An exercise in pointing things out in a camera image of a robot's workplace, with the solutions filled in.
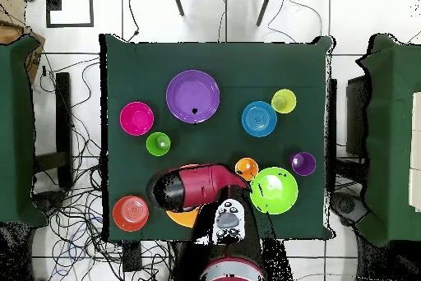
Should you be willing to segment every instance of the purple plate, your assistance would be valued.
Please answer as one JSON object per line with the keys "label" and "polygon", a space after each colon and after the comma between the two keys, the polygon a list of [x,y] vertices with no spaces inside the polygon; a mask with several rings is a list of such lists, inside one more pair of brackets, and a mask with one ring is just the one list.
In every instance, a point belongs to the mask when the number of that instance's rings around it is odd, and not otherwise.
{"label": "purple plate", "polygon": [[167,88],[167,105],[183,122],[204,122],[220,104],[220,90],[214,79],[202,71],[177,74]]}

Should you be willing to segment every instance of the dark green tablecloth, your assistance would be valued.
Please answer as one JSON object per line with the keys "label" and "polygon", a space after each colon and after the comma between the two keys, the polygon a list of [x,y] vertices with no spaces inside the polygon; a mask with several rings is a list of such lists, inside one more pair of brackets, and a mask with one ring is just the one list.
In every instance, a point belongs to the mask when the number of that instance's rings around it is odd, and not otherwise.
{"label": "dark green tablecloth", "polygon": [[[292,171],[288,158],[294,151],[313,153],[317,168],[309,177],[294,174],[298,200],[287,213],[271,216],[276,236],[330,236],[323,227],[323,155],[326,52],[331,38],[323,37],[316,44],[128,44],[112,35],[101,35],[99,41],[101,52],[106,51],[107,68],[102,87],[108,89],[109,240],[189,238],[189,228],[177,225],[152,205],[149,220],[140,231],[124,232],[113,221],[111,211],[116,201],[126,195],[146,199],[146,183],[158,170],[203,163],[234,168],[247,156],[254,158],[260,169],[280,166]],[[210,74],[220,88],[218,110],[197,125],[179,121],[165,101],[168,83],[190,69]],[[243,109],[255,100],[270,102],[283,88],[296,94],[296,109],[279,114],[276,129],[269,136],[248,135],[241,125]],[[137,100],[150,105],[155,122],[148,134],[129,136],[120,127],[119,114],[127,103]],[[146,137],[154,131],[171,138],[171,149],[163,157],[154,157],[146,150]],[[255,214],[262,232],[267,228],[266,216],[257,210]]]}
{"label": "dark green tablecloth", "polygon": [[358,225],[374,245],[421,241],[421,213],[409,205],[413,94],[421,91],[421,46],[388,35],[370,40],[361,63],[372,82],[366,146],[370,166],[364,199],[372,211]]}
{"label": "dark green tablecloth", "polygon": [[28,35],[0,44],[0,222],[32,227],[47,223],[31,199],[35,132],[25,60],[36,47],[38,42]]}

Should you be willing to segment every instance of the red bowl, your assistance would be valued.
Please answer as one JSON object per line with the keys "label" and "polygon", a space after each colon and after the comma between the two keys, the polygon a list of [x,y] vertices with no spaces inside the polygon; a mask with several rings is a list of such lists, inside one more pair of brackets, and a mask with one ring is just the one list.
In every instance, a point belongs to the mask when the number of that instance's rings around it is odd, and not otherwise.
{"label": "red bowl", "polygon": [[113,220],[125,232],[141,229],[148,217],[148,205],[139,196],[124,196],[113,207]]}

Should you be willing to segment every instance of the blue bowl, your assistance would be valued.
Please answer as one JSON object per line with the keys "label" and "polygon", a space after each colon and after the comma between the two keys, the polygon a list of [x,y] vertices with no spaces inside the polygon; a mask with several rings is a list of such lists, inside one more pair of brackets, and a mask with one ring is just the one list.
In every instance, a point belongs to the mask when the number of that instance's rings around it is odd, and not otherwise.
{"label": "blue bowl", "polygon": [[269,135],[276,126],[276,111],[267,102],[251,102],[244,110],[241,123],[247,134],[255,137]]}

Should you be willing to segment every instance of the orange plate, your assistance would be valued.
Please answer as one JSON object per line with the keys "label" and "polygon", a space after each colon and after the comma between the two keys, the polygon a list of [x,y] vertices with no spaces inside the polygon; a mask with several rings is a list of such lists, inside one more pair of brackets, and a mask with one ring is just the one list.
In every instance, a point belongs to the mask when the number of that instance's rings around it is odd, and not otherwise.
{"label": "orange plate", "polygon": [[[189,168],[191,166],[197,166],[197,164],[188,164],[182,166],[182,168]],[[167,211],[167,215],[175,222],[184,227],[193,228],[194,223],[196,222],[197,214],[199,213],[201,207],[197,206],[194,210],[188,212],[173,212]]]}
{"label": "orange plate", "polygon": [[148,205],[139,196],[124,196],[113,207],[113,220],[125,232],[139,230],[148,217]]}

